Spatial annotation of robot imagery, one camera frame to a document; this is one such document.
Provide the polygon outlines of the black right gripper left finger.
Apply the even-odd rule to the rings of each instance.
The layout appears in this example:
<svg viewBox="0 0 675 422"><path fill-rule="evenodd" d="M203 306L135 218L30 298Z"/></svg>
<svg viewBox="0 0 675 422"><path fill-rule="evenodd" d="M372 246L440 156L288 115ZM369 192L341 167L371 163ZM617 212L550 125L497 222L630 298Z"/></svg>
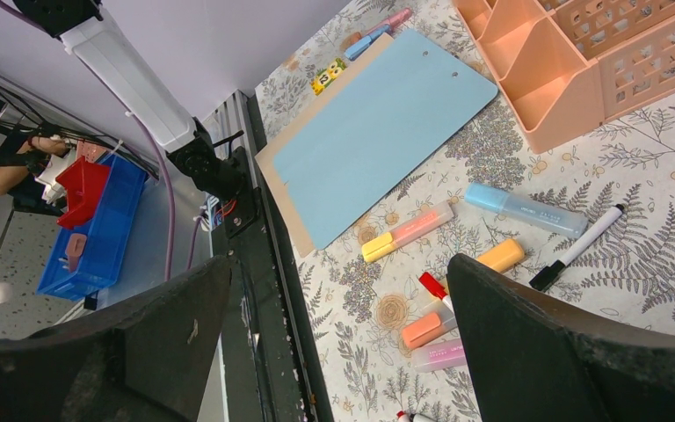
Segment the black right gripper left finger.
<svg viewBox="0 0 675 422"><path fill-rule="evenodd" d="M194 421L229 299L209 259L88 316L0 339L0 421Z"/></svg>

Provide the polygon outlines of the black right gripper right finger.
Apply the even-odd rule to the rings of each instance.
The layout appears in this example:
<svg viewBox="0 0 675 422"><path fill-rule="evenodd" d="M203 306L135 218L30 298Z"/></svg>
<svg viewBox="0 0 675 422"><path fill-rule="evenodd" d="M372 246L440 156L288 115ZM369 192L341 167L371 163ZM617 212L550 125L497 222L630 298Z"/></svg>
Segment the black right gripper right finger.
<svg viewBox="0 0 675 422"><path fill-rule="evenodd" d="M595 315L463 254L447 282L485 421L675 421L675 335Z"/></svg>

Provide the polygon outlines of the light blue folder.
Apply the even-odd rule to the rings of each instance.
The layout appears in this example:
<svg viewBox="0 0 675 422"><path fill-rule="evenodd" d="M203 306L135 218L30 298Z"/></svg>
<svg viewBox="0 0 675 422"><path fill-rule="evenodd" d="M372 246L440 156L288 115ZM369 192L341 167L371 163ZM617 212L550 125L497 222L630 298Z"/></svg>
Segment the light blue folder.
<svg viewBox="0 0 675 422"><path fill-rule="evenodd" d="M297 253L335 241L497 92L421 33L381 36L258 154Z"/></svg>

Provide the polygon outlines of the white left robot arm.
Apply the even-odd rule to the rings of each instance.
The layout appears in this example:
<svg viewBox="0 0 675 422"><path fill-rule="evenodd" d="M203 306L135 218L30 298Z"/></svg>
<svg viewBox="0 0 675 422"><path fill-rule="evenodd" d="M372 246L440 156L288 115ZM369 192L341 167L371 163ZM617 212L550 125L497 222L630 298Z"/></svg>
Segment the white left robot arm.
<svg viewBox="0 0 675 422"><path fill-rule="evenodd" d="M233 200L244 173L216 156L209 133L187 112L99 1L17 1L18 15L74 55L126 107L155 151L202 192Z"/></svg>

